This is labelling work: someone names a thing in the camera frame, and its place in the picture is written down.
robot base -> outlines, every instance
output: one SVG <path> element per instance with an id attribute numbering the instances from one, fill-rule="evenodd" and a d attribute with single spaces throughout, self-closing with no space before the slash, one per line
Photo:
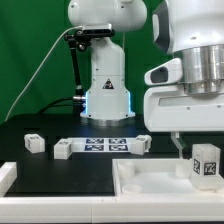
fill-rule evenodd
<path id="1" fill-rule="evenodd" d="M 81 117 L 81 122 L 85 124 L 91 124 L 100 127 L 118 127 L 126 124 L 132 124 L 135 122 L 135 116 L 127 117 L 120 120 L 98 120 L 88 117 Z"/>

black cable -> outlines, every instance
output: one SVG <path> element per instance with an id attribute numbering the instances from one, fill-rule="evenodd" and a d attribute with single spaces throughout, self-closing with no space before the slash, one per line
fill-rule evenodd
<path id="1" fill-rule="evenodd" d="M 56 108 L 56 107 L 73 107 L 73 106 L 76 106 L 76 105 L 80 105 L 80 103 L 74 103 L 74 104 L 62 104 L 62 105 L 51 105 L 51 106 L 48 106 L 48 107 L 45 107 L 43 109 L 41 109 L 38 114 L 43 114 L 44 112 L 46 112 L 48 109 L 50 108 Z"/>
<path id="2" fill-rule="evenodd" d="M 73 97 L 67 97 L 67 98 L 61 98 L 58 100 L 53 101 L 52 103 L 48 104 L 47 106 L 45 106 L 44 108 L 40 109 L 37 114 L 43 114 L 49 107 L 54 106 L 55 104 L 61 103 L 61 102 L 65 102 L 65 101 L 73 101 Z"/>

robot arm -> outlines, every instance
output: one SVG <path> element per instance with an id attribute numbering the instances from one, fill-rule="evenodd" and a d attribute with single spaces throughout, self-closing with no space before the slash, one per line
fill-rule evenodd
<path id="1" fill-rule="evenodd" d="M 112 24 L 117 32 L 140 29 L 147 18 L 142 0 L 71 0 L 69 20 L 73 25 Z"/>
<path id="2" fill-rule="evenodd" d="M 147 18 L 142 0 L 71 0 L 68 15 L 76 32 L 77 48 L 91 46 L 92 85 L 86 93 L 83 121 L 115 126 L 134 117 L 130 93 L 124 85 L 125 55 L 109 37 L 114 31 L 140 29 Z"/>

cable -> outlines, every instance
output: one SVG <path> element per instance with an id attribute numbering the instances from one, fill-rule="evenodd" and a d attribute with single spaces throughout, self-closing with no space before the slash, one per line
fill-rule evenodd
<path id="1" fill-rule="evenodd" d="M 75 105 L 79 105 L 78 103 L 76 104 L 62 104 L 62 105 L 51 105 L 46 108 L 43 108 L 41 111 L 38 112 L 38 114 L 43 114 L 45 111 L 47 111 L 50 108 L 56 108 L 56 107 L 74 107 Z"/>
<path id="2" fill-rule="evenodd" d="M 54 50 L 54 48 L 56 47 L 56 45 L 58 44 L 58 42 L 61 40 L 61 38 L 69 31 L 71 30 L 78 30 L 81 27 L 72 27 L 70 29 L 67 29 L 66 31 L 64 31 L 61 36 L 59 36 L 59 38 L 55 41 L 55 43 L 53 44 L 53 46 L 51 47 L 50 51 L 47 53 L 47 55 L 45 56 L 44 60 L 41 62 L 41 64 L 39 65 L 39 67 L 37 68 L 36 72 L 33 74 L 32 78 L 30 79 L 30 81 L 27 83 L 27 85 L 24 87 L 24 89 L 22 90 L 22 92 L 19 94 L 19 96 L 16 98 L 16 100 L 14 101 L 14 103 L 12 104 L 6 118 L 5 118 L 5 122 L 9 119 L 13 109 L 15 108 L 16 104 L 18 103 L 18 101 L 20 100 L 20 98 L 23 96 L 23 94 L 26 92 L 26 90 L 29 88 L 30 84 L 32 83 L 32 81 L 36 78 L 38 72 L 40 71 L 40 69 L 42 68 L 42 66 L 44 65 L 44 63 L 46 62 L 46 60 L 48 59 L 48 57 L 50 56 L 50 54 L 52 53 L 52 51 Z"/>
<path id="3" fill-rule="evenodd" d="M 61 103 L 61 102 L 65 102 L 65 101 L 70 101 L 73 100 L 73 97 L 67 97 L 67 98 L 61 98 L 59 100 L 55 100 L 52 103 L 49 103 L 47 106 L 45 106 L 44 108 L 42 108 L 41 110 L 39 110 L 37 112 L 37 114 L 42 114 L 44 113 L 45 110 L 47 110 L 47 108 L 54 106 L 55 104 Z"/>

white block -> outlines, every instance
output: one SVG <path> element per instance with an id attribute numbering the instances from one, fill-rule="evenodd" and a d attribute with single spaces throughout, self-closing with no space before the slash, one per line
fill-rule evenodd
<path id="1" fill-rule="evenodd" d="M 0 169 L 0 197 L 4 197 L 16 178 L 16 163 L 5 163 Z"/>
<path id="2" fill-rule="evenodd" d="M 45 152 L 45 140 L 37 134 L 28 134 L 24 136 L 25 147 L 31 153 Z"/>
<path id="3" fill-rule="evenodd" d="M 199 190 L 217 189 L 220 151 L 212 144 L 193 145 L 191 182 Z"/>
<path id="4" fill-rule="evenodd" d="M 151 148 L 152 138 L 149 135 L 139 135 L 131 143 L 131 153 L 137 155 L 144 155 L 146 151 Z"/>
<path id="5" fill-rule="evenodd" d="M 68 159 L 72 154 L 72 139 L 61 139 L 54 146 L 54 159 Z"/>

